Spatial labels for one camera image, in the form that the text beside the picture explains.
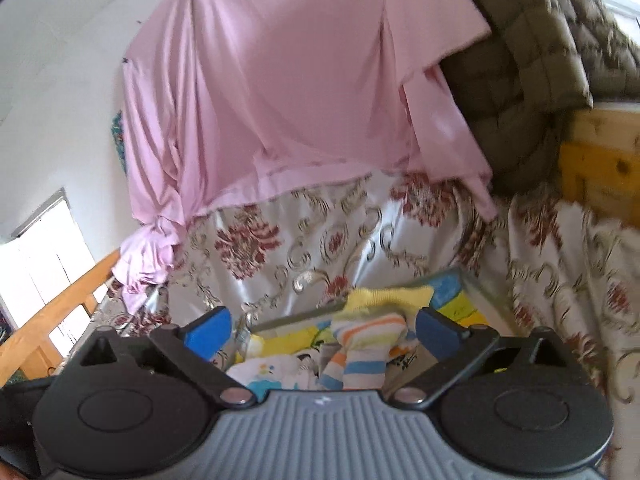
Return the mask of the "window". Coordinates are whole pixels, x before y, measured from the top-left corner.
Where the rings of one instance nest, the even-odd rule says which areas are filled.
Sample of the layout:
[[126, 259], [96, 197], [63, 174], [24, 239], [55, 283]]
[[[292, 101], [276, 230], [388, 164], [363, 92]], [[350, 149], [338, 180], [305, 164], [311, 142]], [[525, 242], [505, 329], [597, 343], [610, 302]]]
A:
[[96, 264], [63, 191], [1, 244], [1, 314], [21, 328]]

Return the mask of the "pink hanging sheet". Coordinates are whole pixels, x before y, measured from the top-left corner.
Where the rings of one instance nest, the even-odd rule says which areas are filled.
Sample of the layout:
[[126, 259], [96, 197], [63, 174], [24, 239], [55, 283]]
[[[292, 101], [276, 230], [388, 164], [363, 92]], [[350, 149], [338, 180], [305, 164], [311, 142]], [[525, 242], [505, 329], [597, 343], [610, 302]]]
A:
[[128, 311], [212, 209], [379, 169], [457, 180], [494, 218], [439, 66], [489, 32], [473, 0], [163, 0], [122, 61]]

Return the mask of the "floral satin bed cover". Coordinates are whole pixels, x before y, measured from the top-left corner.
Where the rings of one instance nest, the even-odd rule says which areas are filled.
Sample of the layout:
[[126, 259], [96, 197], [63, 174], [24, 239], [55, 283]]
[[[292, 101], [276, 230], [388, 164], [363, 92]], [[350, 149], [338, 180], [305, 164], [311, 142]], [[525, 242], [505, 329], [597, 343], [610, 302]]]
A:
[[518, 333], [553, 328], [607, 396], [611, 479], [639, 474], [639, 233], [546, 188], [477, 217], [470, 196], [422, 174], [302, 188], [194, 223], [165, 286], [128, 313], [117, 285], [93, 322], [138, 336], [227, 307], [260, 323], [358, 287], [404, 286], [450, 266], [472, 272], [488, 313]]

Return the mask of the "wooden bunk frame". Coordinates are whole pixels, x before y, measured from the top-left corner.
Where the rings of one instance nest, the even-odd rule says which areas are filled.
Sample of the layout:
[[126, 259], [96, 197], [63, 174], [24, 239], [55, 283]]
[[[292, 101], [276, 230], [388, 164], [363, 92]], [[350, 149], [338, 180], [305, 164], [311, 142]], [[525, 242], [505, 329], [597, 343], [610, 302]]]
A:
[[598, 103], [568, 118], [559, 154], [564, 200], [639, 225], [639, 105]]

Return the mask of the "colourful wall poster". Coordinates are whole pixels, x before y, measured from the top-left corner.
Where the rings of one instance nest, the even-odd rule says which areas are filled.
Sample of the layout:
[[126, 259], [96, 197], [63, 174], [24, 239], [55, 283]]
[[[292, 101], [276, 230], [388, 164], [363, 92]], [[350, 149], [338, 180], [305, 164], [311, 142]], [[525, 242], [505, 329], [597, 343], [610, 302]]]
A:
[[122, 170], [127, 171], [124, 135], [122, 134], [122, 110], [119, 110], [112, 120], [111, 135], [115, 144], [120, 166], [122, 166]]

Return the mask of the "olive quilted down jacket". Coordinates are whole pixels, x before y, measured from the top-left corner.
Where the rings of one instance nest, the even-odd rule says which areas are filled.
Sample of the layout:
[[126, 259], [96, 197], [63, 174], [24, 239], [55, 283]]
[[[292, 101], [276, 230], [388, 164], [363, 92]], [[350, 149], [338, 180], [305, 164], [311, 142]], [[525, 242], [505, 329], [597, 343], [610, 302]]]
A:
[[639, 49], [601, 0], [473, 0], [491, 33], [440, 63], [492, 170], [512, 195], [548, 180], [556, 121], [597, 101], [639, 99]]

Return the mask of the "wooden bed rail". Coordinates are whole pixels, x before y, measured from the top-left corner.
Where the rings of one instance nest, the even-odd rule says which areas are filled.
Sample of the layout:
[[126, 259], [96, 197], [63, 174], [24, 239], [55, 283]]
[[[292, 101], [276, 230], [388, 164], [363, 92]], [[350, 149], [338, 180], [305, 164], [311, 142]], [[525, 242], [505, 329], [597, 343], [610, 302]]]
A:
[[116, 249], [43, 306], [1, 345], [2, 386], [19, 370], [27, 379], [37, 379], [58, 369], [64, 358], [49, 336], [77, 307], [93, 315], [98, 305], [93, 293], [111, 278], [118, 259]]

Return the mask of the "striped pastel sock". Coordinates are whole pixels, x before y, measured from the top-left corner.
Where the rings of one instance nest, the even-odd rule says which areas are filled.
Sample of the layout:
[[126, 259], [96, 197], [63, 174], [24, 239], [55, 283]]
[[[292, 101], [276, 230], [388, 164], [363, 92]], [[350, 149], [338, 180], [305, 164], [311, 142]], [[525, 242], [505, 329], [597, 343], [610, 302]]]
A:
[[416, 348], [416, 335], [398, 312], [341, 313], [331, 323], [337, 350], [322, 368], [324, 390], [381, 390], [387, 364]]

